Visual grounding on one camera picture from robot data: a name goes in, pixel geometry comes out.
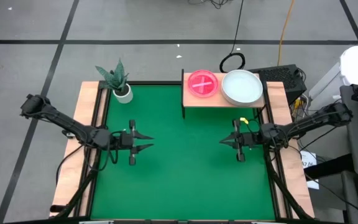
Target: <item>potted plant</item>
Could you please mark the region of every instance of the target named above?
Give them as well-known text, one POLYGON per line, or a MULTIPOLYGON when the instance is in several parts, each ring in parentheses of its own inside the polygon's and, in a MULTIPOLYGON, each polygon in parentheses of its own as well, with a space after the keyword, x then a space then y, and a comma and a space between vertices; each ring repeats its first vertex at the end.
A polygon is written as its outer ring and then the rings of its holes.
POLYGON ((127 83, 128 74, 125 75, 124 66, 121 59, 118 61, 115 71, 107 72, 104 68, 96 66, 98 72, 106 80, 105 88, 112 89, 114 96, 120 103, 131 102, 134 95, 132 94, 131 87, 127 83))

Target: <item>white container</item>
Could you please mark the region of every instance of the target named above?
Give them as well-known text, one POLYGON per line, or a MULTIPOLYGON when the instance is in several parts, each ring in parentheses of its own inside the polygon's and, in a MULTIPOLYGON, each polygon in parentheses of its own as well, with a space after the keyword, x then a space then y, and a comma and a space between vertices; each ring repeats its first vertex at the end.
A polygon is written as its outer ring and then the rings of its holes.
POLYGON ((222 95, 237 106, 250 106, 262 97, 262 82, 252 72, 233 70, 222 80, 222 95))
POLYGON ((116 94, 116 91, 114 91, 114 90, 112 91, 112 93, 114 94, 114 96, 116 96, 118 102, 120 102, 120 103, 129 103, 129 102, 131 102, 131 100, 134 97, 134 95, 132 93, 132 90, 131 90, 131 86, 128 85, 128 83, 126 83, 126 85, 128 86, 129 91, 124 96, 119 96, 119 95, 116 94))
POLYGON ((309 97, 312 102, 309 110, 319 110, 334 103, 341 97, 339 87, 351 84, 358 85, 358 46, 345 50, 340 61, 310 89, 309 97))

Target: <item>white bowl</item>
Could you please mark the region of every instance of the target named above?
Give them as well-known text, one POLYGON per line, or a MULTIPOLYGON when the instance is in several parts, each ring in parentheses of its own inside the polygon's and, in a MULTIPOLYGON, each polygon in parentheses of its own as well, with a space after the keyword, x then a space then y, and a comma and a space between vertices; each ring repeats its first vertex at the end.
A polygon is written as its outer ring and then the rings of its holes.
POLYGON ((237 106, 249 106, 263 93, 262 82, 252 72, 233 70, 222 80, 222 94, 225 99, 237 106))

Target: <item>green plant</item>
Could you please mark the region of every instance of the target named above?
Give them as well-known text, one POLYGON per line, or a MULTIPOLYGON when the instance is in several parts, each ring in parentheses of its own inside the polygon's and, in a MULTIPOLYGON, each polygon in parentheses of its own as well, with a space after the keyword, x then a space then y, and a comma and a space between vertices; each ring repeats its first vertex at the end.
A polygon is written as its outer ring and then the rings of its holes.
POLYGON ((124 66, 121 59, 118 61, 115 71, 107 72, 104 68, 95 66, 100 75, 106 80, 105 88, 110 88, 119 92, 123 92, 125 84, 127 83, 128 74, 125 75, 124 66))

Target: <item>green mat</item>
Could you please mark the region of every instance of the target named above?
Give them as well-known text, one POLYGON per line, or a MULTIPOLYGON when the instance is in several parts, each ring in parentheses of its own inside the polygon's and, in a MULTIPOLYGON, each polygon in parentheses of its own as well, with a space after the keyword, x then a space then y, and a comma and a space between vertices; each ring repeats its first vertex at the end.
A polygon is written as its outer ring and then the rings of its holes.
POLYGON ((155 138, 135 144, 155 145, 137 155, 136 166, 129 151, 119 152, 118 164, 109 161, 98 174, 92 219, 275 219, 262 147, 244 148, 240 163, 234 149, 218 143, 233 130, 231 120, 251 118, 252 109, 187 108, 183 119, 180 86, 132 91, 126 105, 111 97, 107 125, 127 129, 135 119, 140 133, 155 138))

